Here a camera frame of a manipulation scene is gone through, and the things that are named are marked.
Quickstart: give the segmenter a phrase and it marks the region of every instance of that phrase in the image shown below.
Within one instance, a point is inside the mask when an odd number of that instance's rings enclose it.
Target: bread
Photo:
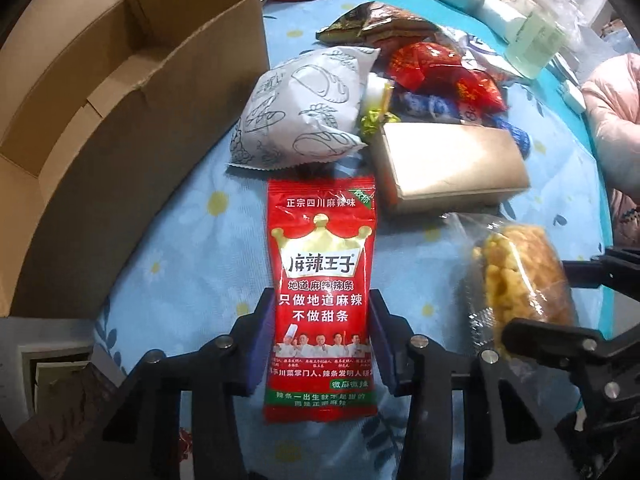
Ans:
[[[493,232],[481,249],[486,306],[494,314],[494,341],[515,317],[573,324],[575,309],[562,265],[544,229],[511,225]]]

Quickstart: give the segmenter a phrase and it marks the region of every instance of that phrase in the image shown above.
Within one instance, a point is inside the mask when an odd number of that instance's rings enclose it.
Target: crown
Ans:
[[[326,228],[328,221],[327,215],[317,214],[314,216],[314,230],[300,238],[287,238],[281,227],[271,230],[289,278],[316,275],[353,277],[364,243],[373,230],[363,225],[357,236],[340,238]]]

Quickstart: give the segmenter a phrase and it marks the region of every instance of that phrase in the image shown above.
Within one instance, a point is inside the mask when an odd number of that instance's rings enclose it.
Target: red snack bag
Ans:
[[[507,107],[491,77],[462,65],[460,54],[437,43],[414,43],[393,54],[388,75],[411,92],[462,101],[484,113]]]
[[[269,182],[276,289],[269,422],[376,413],[367,333],[374,193],[373,177]]]

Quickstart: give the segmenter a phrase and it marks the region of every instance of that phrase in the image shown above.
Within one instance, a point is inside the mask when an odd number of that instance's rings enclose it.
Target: blue tablecloth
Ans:
[[[268,3],[264,25],[272,66],[322,48],[315,31],[363,1]],[[499,52],[504,49],[483,24],[436,0],[381,1],[462,28]],[[505,203],[502,212],[543,225],[561,258],[588,259],[611,243],[606,196],[583,118],[566,107],[557,87],[558,81],[545,70],[532,88],[516,85],[508,91],[509,120],[532,138],[526,162],[532,188]],[[265,230],[269,175],[228,167],[229,141],[227,134],[154,220],[96,323],[98,341],[125,371],[151,348],[180,354],[227,333],[271,285]],[[367,172],[365,160],[358,154],[331,171],[337,176]],[[454,296],[463,264],[453,236],[438,219],[382,217],[371,285],[381,289],[392,313],[405,316],[415,332],[447,349],[466,351],[466,311]],[[610,300],[603,302],[603,295],[602,290],[574,291],[580,323],[600,326],[609,334]],[[408,401],[390,397],[377,376],[375,389],[379,416],[337,424],[264,425],[264,384],[250,399],[236,399],[247,467],[274,480],[391,478]],[[555,395],[560,391],[549,386],[545,397],[555,397],[558,410],[566,412],[572,406],[558,400],[566,397]],[[188,427],[188,399],[183,405],[182,423]],[[456,435],[459,465],[462,434]]]

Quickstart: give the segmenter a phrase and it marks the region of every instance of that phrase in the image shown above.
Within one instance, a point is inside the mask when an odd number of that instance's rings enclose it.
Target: green transparent container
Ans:
[[[556,23],[556,16],[538,7],[526,19],[504,57],[524,77],[535,79],[566,41],[567,36]]]

